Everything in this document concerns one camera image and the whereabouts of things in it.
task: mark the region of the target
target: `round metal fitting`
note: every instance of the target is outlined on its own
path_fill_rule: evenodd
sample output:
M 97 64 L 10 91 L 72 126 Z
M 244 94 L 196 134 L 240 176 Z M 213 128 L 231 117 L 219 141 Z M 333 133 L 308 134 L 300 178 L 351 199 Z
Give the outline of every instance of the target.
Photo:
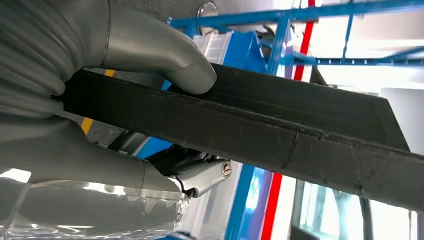
M 233 169 L 231 167 L 231 163 L 229 161 L 224 162 L 222 164 L 222 176 L 224 178 L 228 178 L 232 172 L 233 172 Z

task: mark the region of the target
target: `yellow stripe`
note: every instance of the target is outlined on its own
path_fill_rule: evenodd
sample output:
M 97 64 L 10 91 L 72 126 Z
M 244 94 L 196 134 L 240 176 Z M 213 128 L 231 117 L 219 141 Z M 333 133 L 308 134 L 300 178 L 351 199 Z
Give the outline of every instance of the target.
M 93 119 L 84 117 L 84 119 L 81 122 L 81 128 L 84 131 L 85 135 L 89 134 L 90 128 L 93 125 Z
M 108 77 L 113 77 L 114 74 L 115 74 L 115 71 L 114 70 L 106 69 L 106 71 L 104 72 L 104 75 L 106 75 Z
M 106 69 L 106 71 L 104 72 L 104 75 L 108 76 L 108 77 L 113 77 L 115 74 L 114 70 L 109 70 Z M 93 125 L 93 119 L 90 119 L 88 117 L 84 117 L 84 119 L 81 122 L 81 128 L 84 131 L 85 135 L 89 134 L 90 128 Z

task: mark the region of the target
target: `metal bracket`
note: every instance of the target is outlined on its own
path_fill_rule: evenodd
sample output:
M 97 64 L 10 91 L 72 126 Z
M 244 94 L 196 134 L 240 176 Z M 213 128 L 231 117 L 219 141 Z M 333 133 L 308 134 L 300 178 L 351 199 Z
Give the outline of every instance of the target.
M 197 160 L 178 166 L 173 172 L 182 190 L 189 197 L 198 198 L 226 180 L 232 173 L 232 167 L 228 160 Z

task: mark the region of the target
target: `red stripe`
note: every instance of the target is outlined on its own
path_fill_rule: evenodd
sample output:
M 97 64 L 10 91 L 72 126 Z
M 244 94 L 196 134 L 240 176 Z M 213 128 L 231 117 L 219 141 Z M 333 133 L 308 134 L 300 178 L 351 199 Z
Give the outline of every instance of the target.
M 308 0 L 308 6 L 315 6 L 315 0 Z M 302 44 L 300 46 L 301 54 L 308 54 L 309 42 L 311 41 L 312 29 L 314 28 L 314 22 L 307 22 L 305 27 L 305 33 L 303 35 Z M 294 72 L 294 79 L 301 81 L 304 72 L 304 66 L 296 66 Z M 281 181 L 283 175 L 274 173 L 272 175 L 271 188 L 269 190 L 268 203 L 266 205 L 265 217 L 263 220 L 261 240 L 270 240 L 271 234 L 273 233 L 274 219 L 277 211 L 277 203 L 280 194 Z
M 311 6 L 315 6 L 315 0 L 308 0 L 308 5 Z M 302 44 L 300 45 L 300 53 L 301 54 L 308 54 L 308 49 L 309 49 L 309 42 L 311 41 L 311 36 L 312 36 L 312 29 L 314 28 L 314 22 L 313 21 L 309 21 L 306 23 L 306 27 L 305 27 L 305 33 L 303 35 L 303 40 L 302 40 Z M 294 71 L 294 80 L 297 81 L 302 81 L 302 76 L 304 74 L 304 68 L 305 66 L 303 65 L 298 65 L 296 66 L 296 71 Z
M 268 204 L 266 205 L 265 219 L 263 220 L 261 240 L 271 239 L 282 179 L 283 175 L 279 173 L 272 174 L 272 182 L 269 190 Z

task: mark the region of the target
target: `clear plastic sheet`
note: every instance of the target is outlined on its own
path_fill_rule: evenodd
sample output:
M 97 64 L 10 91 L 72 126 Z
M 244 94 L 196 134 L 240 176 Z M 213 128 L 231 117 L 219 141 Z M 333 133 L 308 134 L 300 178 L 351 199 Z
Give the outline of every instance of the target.
M 190 203 L 180 192 L 73 180 L 31 184 L 29 175 L 0 167 L 0 240 L 157 239 L 177 229 Z

